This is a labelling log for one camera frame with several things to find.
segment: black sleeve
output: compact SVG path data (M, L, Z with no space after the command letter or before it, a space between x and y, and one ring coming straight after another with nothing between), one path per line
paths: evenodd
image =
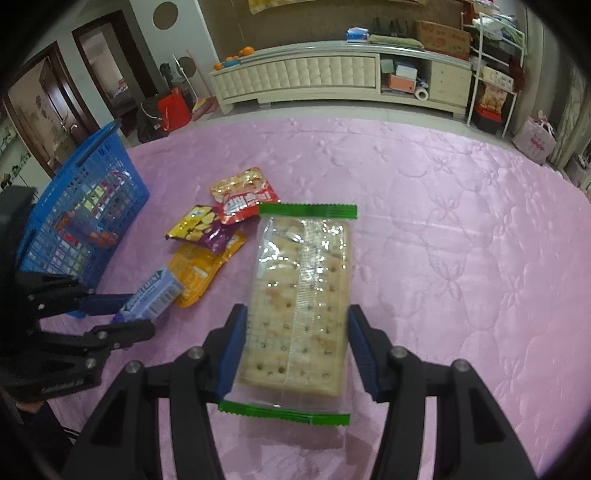
M35 414L19 411L24 429L46 460L60 472L66 463L72 443L64 432L49 403Z

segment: pink quilted bedspread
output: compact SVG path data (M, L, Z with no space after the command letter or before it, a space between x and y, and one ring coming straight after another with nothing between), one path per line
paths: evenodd
M591 398L591 207L580 191L527 160L435 130L336 118L237 123L179 132L129 151L151 193L115 253L99 291L135 291L175 249L164 234L208 185L260 166L285 202L356 203L351 302L370 323L424 360L463 357L477 369L538 472L576 431ZM252 236L256 222L246 225ZM250 240L206 295L172 307L157 334L109 359L103 385L52 401L80 430L130 359L172 361L201 345L234 303L248 300ZM96 318L45 326L81 333ZM238 417L210 408L226 477L369 477L386 405L350 376L349 427ZM434 413L427 417L421 479L433 469ZM173 479L167 405L161 408L165 479Z

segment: toilet paper roll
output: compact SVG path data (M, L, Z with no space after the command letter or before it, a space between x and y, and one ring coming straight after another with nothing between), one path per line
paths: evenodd
M419 87L414 91L414 96L419 100L429 100L429 92L424 87Z

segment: doorway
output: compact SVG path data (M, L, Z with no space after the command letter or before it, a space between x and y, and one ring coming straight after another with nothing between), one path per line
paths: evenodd
M158 93L123 11L97 18L72 32L88 73L127 137L137 127L138 108Z
M65 67L57 42L25 63L4 103L27 148L52 178L99 129Z

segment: circular wall decoration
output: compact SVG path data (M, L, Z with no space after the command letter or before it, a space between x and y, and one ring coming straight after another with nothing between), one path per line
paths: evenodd
M172 2L163 2L154 10L152 20L159 30L168 30L178 18L178 7Z
M195 62L191 57L180 57L178 63L183 68L185 75L191 78L197 72L197 67L195 66Z

